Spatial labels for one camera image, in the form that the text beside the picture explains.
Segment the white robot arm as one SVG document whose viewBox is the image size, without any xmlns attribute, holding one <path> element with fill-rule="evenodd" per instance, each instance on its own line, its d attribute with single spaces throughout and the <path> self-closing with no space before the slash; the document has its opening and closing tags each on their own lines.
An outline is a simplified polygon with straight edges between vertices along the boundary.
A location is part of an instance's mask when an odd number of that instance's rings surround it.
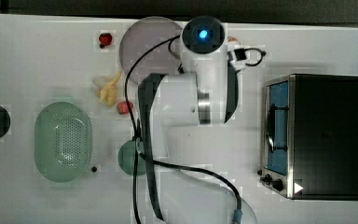
<svg viewBox="0 0 358 224">
<path fill-rule="evenodd" d="M 162 168 L 211 175 L 225 183 L 236 200 L 230 224 L 258 224 L 251 206 L 236 187 L 214 172 L 168 162 L 166 131 L 173 127 L 223 125 L 238 104 L 238 78 L 227 58 L 227 27 L 217 18 L 190 20 L 179 36 L 182 75 L 150 74 L 138 86 L 138 111 L 151 206 L 161 224 L 168 224 L 160 207 Z"/>
</svg>

